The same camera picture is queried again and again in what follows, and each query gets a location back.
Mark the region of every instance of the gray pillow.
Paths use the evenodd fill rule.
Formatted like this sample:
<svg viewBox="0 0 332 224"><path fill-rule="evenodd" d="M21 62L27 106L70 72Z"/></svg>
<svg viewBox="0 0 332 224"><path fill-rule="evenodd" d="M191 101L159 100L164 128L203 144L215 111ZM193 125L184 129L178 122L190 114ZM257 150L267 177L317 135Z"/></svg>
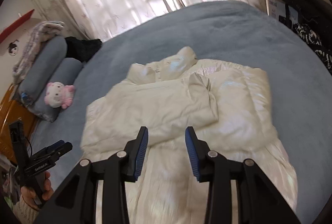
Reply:
<svg viewBox="0 0 332 224"><path fill-rule="evenodd" d="M18 89L25 106L37 100L53 72L66 57L66 53L67 43L62 36L56 36L45 44Z"/></svg>
<svg viewBox="0 0 332 224"><path fill-rule="evenodd" d="M72 85L77 75L81 71L82 66L82 63L79 60L74 58L64 58L62 63L47 82L61 82L64 85ZM46 85L44 86L44 89L36 102L31 106L28 106L28 110L46 121L53 122L57 118L61 107L52 108L51 106L46 105L44 101L45 96Z"/></svg>

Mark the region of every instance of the blue gripper pad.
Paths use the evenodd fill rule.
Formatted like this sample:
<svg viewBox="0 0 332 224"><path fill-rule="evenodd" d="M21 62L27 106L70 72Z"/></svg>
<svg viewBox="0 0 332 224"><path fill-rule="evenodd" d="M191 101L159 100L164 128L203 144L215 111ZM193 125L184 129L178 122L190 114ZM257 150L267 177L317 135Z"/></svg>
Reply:
<svg viewBox="0 0 332 224"><path fill-rule="evenodd" d="M148 141L149 141L149 134L148 134L148 129L146 128L135 159L135 172L134 172L135 180L137 180L138 177L141 175Z"/></svg>
<svg viewBox="0 0 332 224"><path fill-rule="evenodd" d="M197 178L197 181L200 181L199 159L188 128L186 129L185 140L193 174Z"/></svg>

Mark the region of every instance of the pink plush toy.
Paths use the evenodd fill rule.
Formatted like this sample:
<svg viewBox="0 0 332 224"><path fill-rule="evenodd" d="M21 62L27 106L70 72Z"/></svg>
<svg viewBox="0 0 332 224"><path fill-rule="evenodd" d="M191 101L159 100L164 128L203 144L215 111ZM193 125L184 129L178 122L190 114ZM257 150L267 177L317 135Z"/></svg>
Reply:
<svg viewBox="0 0 332 224"><path fill-rule="evenodd" d="M64 85L61 82L49 82L46 86L45 103L52 108L68 108L72 102L75 92L74 85Z"/></svg>

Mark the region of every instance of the bed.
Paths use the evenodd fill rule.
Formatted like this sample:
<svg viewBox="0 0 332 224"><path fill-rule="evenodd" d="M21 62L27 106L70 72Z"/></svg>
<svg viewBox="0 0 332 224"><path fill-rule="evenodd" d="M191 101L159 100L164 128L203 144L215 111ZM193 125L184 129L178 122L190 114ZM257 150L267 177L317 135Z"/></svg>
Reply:
<svg viewBox="0 0 332 224"><path fill-rule="evenodd" d="M51 170L53 186L82 156L87 105L124 79L132 63L159 61L188 45L198 59L231 61L268 73L273 123L298 176L296 214L303 224L311 223L332 193L332 77L287 27L238 1L192 5L105 42L76 78L72 106L55 122L40 122L33 134L34 152L59 139L73 144Z"/></svg>

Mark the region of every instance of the white puffer jacket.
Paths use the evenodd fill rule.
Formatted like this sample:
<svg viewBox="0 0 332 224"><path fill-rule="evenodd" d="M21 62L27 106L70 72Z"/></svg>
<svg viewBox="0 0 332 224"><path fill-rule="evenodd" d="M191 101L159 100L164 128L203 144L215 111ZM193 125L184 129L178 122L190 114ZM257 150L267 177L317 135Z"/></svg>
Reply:
<svg viewBox="0 0 332 224"><path fill-rule="evenodd" d="M193 176L187 126L228 159L254 159L295 209L296 173L272 125L265 71L197 61L190 47L160 62L133 64L125 80L88 106L83 157L108 158L135 139L141 126L149 130L149 143L139 180L126 184L131 223L204 222L208 183Z"/></svg>

